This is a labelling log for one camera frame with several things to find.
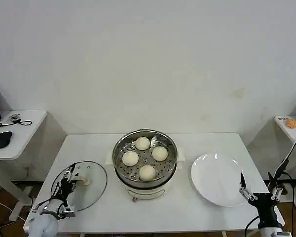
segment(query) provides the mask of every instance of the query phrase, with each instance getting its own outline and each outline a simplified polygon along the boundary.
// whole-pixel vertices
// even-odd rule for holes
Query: wire
[[[11,225],[11,224],[13,224],[13,223],[15,223],[15,222],[17,222],[17,221],[19,221],[19,220],[12,221],[12,222],[10,222],[10,223],[8,223],[8,224],[5,224],[5,225],[3,225],[3,226],[0,226],[0,229],[3,228],[3,227],[9,226],[9,225]]]
[[[296,146],[296,142],[293,144],[293,146],[292,146],[290,152],[288,152],[288,154],[287,154],[286,157],[283,159],[283,161],[281,162],[281,164],[280,164],[280,165],[277,167],[277,169],[275,170],[274,177],[276,176],[276,173],[277,173],[278,169],[281,167],[281,165],[282,165],[286,160],[288,160],[288,158],[289,158],[290,155],[292,154],[293,149],[295,148],[295,146]]]
[[[248,228],[249,228],[249,226],[256,220],[256,219],[258,219],[259,218],[259,216],[256,216],[255,218],[253,218],[248,224],[247,224],[247,226],[246,226],[246,228],[245,228],[245,237],[247,237],[247,231],[248,231]]]
[[[29,126],[31,125],[33,122],[26,120],[26,121],[19,121],[19,122],[13,122],[13,123],[9,123],[9,124],[2,124],[2,122],[0,123],[0,127],[5,127],[5,126],[11,126],[11,125],[15,125],[15,124],[20,124],[22,126]]]
[[[59,207],[57,208],[57,216],[60,216],[62,219],[64,219],[64,217],[63,217],[63,215],[61,215],[61,214],[59,213],[59,211],[60,211],[60,207],[63,206],[63,205],[64,205],[64,203],[61,203],[61,204],[59,205]]]
[[[288,173],[286,172],[283,172],[283,174],[287,175],[290,180],[293,180],[291,175],[289,175]],[[293,188],[293,201],[292,201],[292,237],[294,237],[294,206],[295,206],[295,189],[294,187],[292,186]]]
[[[6,205],[2,204],[1,202],[0,202],[0,205],[6,207],[6,208],[9,209],[11,212],[13,212],[13,210],[12,210],[11,208],[7,207]]]

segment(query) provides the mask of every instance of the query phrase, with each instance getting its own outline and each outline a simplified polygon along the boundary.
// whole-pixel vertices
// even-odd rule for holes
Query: white wall
[[[0,92],[67,133],[249,144],[296,108],[296,1],[0,1]]]

